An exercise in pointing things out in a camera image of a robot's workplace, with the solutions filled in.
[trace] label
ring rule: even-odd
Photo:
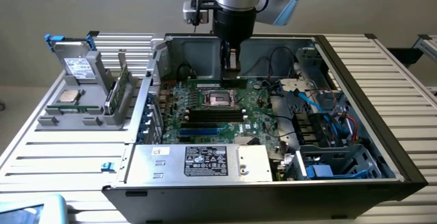
[[[153,156],[170,155],[170,146],[166,147],[154,147],[151,149]]]
[[[184,173],[186,176],[228,176],[226,146],[188,146]]]
[[[86,58],[65,58],[65,61],[77,79],[97,78]]]
[[[197,85],[198,88],[216,88],[222,87],[220,83],[200,83]]]

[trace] metal panel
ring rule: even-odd
[[[341,51],[339,55],[352,70],[359,84],[367,86],[364,91],[371,101],[387,102],[395,99],[399,103],[404,102],[403,105],[379,103],[376,108],[392,131],[401,139],[401,145],[411,154],[431,185],[401,202],[381,203],[355,220],[290,223],[436,223],[437,110],[432,104],[424,104],[424,100],[429,100],[421,91],[413,88],[413,84],[409,85],[407,82],[411,74],[405,74],[404,70],[400,70],[393,64],[388,64],[396,60],[385,54],[373,40],[364,35],[327,35],[327,37],[332,45]],[[138,71],[135,75],[143,76],[143,71],[141,73],[139,70],[146,69],[151,51],[135,47],[150,46],[151,40],[153,34],[101,33],[95,41],[98,48],[101,47],[103,50],[106,67],[118,70],[117,50],[119,47],[125,47],[129,50],[127,62],[131,67],[137,67],[133,68],[134,73]],[[380,67],[385,68],[384,72],[376,71]],[[401,87],[384,86],[387,83],[396,85],[396,80],[401,81]],[[43,99],[43,104],[51,98],[58,85],[59,80]],[[58,192],[67,200],[71,223],[127,223],[101,193],[101,187],[106,181],[114,181],[117,173],[98,172],[103,162],[121,162],[123,135],[113,133],[111,136],[103,136],[99,133],[90,133],[85,139],[78,132],[71,132],[69,136],[62,137],[54,133],[34,132],[35,119],[33,117],[42,112],[43,104],[35,110],[0,158],[0,166],[4,164],[0,169],[0,203]]]

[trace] blue ram slot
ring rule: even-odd
[[[220,134],[220,130],[214,129],[182,129],[181,135],[182,136],[196,136],[196,135],[217,135]]]

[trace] green motherboard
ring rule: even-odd
[[[165,120],[163,144],[213,144],[213,143],[242,143],[258,138],[262,145],[266,145],[269,155],[276,153],[280,140],[276,130],[276,118],[265,115],[273,114],[272,108],[264,106],[261,111],[260,100],[268,100],[268,92],[264,91],[262,82],[257,79],[244,79],[233,84],[236,88],[221,86],[220,80],[193,79],[176,83],[174,86],[162,88],[161,110]],[[232,94],[233,104],[210,105],[214,94]],[[186,111],[190,110],[244,110],[245,119],[242,122],[217,122],[218,133],[216,135],[181,135],[186,120]]]

